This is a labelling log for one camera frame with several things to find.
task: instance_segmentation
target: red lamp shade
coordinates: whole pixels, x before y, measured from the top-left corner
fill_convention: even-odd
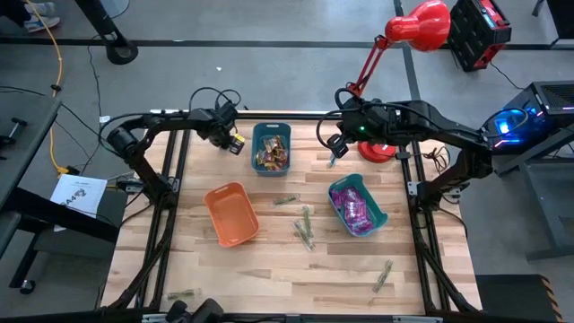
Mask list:
[[[408,41],[411,47],[420,51],[439,49],[449,31],[450,12],[440,0],[417,5],[411,14],[391,19],[385,28],[390,41]]]

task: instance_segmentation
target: teal plastic bin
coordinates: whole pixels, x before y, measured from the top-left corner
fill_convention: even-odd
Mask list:
[[[351,228],[347,225],[347,222],[344,220],[344,214],[339,212],[339,210],[335,207],[335,203],[333,202],[333,198],[331,197],[331,190],[341,191],[348,187],[354,187],[359,191],[362,198],[365,199],[367,202],[367,213],[369,214],[370,220],[373,222],[373,229],[370,231],[366,231],[363,234],[355,234],[351,231]],[[347,228],[347,231],[355,237],[366,237],[371,235],[374,231],[378,230],[380,227],[385,225],[388,221],[388,214],[383,213],[380,208],[378,208],[377,202],[373,199],[373,196],[370,195],[369,191],[365,187],[365,184],[362,182],[362,175],[361,174],[351,174],[345,178],[337,180],[335,183],[331,184],[329,190],[327,191],[329,195],[329,201],[331,201],[331,205],[335,209],[337,215],[344,224],[344,227]]]
[[[287,165],[283,170],[267,170],[265,165],[257,165],[257,152],[265,149],[264,140],[274,136],[280,136],[285,148],[289,151],[287,156]],[[291,166],[291,127],[282,122],[268,122],[256,124],[253,127],[253,140],[251,144],[251,167],[260,176],[267,177],[280,177],[285,176],[289,172]]]

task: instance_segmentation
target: caster wheel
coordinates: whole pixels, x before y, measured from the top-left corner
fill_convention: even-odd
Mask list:
[[[20,294],[30,295],[32,292],[34,292],[35,288],[36,288],[36,282],[24,281],[24,284],[22,284],[22,287],[20,288]]]

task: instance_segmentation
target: orange basket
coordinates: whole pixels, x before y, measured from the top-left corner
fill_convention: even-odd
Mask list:
[[[204,203],[220,246],[237,246],[257,234],[259,222],[243,185],[233,182],[216,188],[205,195]]]

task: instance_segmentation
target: wooden table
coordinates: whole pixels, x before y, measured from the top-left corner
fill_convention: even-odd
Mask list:
[[[370,163],[353,145],[333,169],[328,169],[330,152],[315,137],[317,122],[288,123],[292,131],[291,170],[282,178],[258,177],[251,169],[250,139],[256,121],[237,123],[239,133],[246,137],[240,156],[215,149],[192,135],[161,308],[170,307],[166,297],[169,292],[194,289],[197,296],[182,299],[191,310],[211,297],[226,312],[423,314],[400,162]],[[321,128],[324,138],[334,132],[331,122]],[[167,137],[159,135],[146,154],[157,170],[161,168]],[[427,153],[441,145],[429,141],[421,143],[421,150]],[[411,164],[416,174],[414,162]],[[438,175],[432,161],[424,160],[424,167],[428,179]],[[354,172],[363,175],[379,207],[389,215],[387,225],[367,238],[354,238],[345,231],[327,197],[331,183]],[[260,229],[253,240],[226,249],[218,244],[203,197],[232,181],[247,190]],[[300,203],[270,206],[275,198],[295,193],[300,194]],[[126,215],[145,205],[145,198],[139,198],[128,207]],[[293,220],[302,218],[303,205],[308,205],[312,213],[316,244],[312,252],[305,249],[292,228]],[[456,205],[443,207],[459,214]],[[152,210],[121,230],[102,305],[114,301],[142,265],[151,217]],[[463,227],[441,212],[435,213],[435,223],[445,271],[469,302],[480,309]],[[388,259],[394,261],[392,272],[375,294],[371,287]],[[149,292],[154,277],[152,273],[147,300],[152,297]],[[430,274],[430,281],[433,300],[439,306],[434,274]]]

